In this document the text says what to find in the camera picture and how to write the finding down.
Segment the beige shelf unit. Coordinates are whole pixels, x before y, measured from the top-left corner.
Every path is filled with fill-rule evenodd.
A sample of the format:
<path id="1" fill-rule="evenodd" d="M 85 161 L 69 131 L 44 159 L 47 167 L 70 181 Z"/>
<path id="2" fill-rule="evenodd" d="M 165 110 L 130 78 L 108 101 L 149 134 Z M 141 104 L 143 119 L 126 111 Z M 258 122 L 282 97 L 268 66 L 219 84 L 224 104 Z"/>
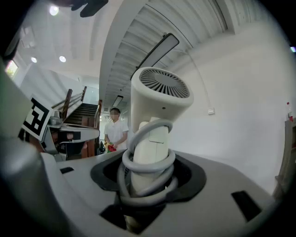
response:
<path id="1" fill-rule="evenodd" d="M 285 121 L 284 154 L 280 171 L 275 176 L 276 187 L 273 198 L 280 200 L 291 186 L 292 179 L 296 174 L 296 119 Z"/>

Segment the white hair dryer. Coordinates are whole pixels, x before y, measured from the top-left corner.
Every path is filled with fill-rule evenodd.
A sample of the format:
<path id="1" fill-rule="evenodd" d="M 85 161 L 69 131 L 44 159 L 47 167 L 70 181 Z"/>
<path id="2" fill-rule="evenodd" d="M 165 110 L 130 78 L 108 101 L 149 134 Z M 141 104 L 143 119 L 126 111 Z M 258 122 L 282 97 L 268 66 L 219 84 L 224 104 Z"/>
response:
<path id="1" fill-rule="evenodd" d="M 117 172 L 120 203 L 127 229 L 141 232 L 159 214 L 176 189 L 175 153 L 168 147 L 174 121 L 194 101 L 187 84 L 169 71 L 143 67 L 131 79 L 133 137 Z"/>

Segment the window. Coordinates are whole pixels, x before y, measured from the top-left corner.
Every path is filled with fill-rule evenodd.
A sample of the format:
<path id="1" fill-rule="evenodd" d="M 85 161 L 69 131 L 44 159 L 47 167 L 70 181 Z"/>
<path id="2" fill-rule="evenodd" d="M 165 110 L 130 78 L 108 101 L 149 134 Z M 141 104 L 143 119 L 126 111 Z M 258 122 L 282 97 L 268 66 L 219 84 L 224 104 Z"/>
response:
<path id="1" fill-rule="evenodd" d="M 5 72 L 11 79 L 14 79 L 18 69 L 19 66 L 16 64 L 16 62 L 14 60 L 10 60 L 6 66 Z"/>

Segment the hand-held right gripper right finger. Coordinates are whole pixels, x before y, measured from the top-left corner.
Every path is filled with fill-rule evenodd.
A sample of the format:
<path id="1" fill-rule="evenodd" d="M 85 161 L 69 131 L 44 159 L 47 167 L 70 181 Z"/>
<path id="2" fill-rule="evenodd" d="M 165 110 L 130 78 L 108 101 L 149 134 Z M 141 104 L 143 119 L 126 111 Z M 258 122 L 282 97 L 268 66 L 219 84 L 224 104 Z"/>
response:
<path id="1" fill-rule="evenodd" d="M 192 154 L 176 154 L 204 169 L 205 187 L 188 202 L 168 204 L 141 237 L 250 237 L 270 214 L 274 198 L 239 170 Z M 249 222 L 231 195 L 238 191 L 246 191 L 261 209 Z"/>

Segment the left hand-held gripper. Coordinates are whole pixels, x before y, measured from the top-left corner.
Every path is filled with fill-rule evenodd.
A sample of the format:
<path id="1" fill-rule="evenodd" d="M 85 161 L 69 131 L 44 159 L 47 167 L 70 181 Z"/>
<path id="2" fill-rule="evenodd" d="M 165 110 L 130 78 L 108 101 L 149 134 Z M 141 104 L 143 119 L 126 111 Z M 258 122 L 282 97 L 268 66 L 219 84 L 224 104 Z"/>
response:
<path id="1" fill-rule="evenodd" d="M 22 140 L 35 145 L 40 152 L 51 154 L 56 160 L 65 160 L 60 145 L 99 137 L 98 129 L 63 123 L 61 113 L 42 104 L 35 95 L 31 95 L 30 101 L 32 108 L 22 125 Z M 72 140 L 67 140 L 67 133 L 73 133 Z"/>

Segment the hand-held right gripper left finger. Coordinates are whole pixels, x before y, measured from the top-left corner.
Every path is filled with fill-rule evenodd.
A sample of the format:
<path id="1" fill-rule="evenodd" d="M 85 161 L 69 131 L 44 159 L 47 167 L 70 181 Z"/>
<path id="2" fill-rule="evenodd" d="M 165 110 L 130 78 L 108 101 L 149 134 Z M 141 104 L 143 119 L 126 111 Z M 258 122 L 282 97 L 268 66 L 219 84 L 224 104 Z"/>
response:
<path id="1" fill-rule="evenodd" d="M 112 158 L 111 154 L 65 162 L 56 162 L 47 153 L 41 156 L 51 189 L 70 224 L 71 237 L 130 237 L 100 216 L 116 194 L 101 189 L 90 176 L 92 167 Z"/>

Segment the long ceiling light panel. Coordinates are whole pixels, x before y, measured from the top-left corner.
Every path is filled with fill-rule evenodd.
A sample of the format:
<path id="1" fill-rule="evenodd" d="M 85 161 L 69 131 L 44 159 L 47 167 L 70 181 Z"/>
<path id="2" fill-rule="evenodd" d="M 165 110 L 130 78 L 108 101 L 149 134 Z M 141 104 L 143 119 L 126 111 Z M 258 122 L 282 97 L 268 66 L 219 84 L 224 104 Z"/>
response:
<path id="1" fill-rule="evenodd" d="M 136 67 L 136 70 L 142 67 L 152 67 L 168 52 L 179 44 L 179 40 L 172 34 L 168 33 L 152 48 L 145 56 L 141 63 Z"/>

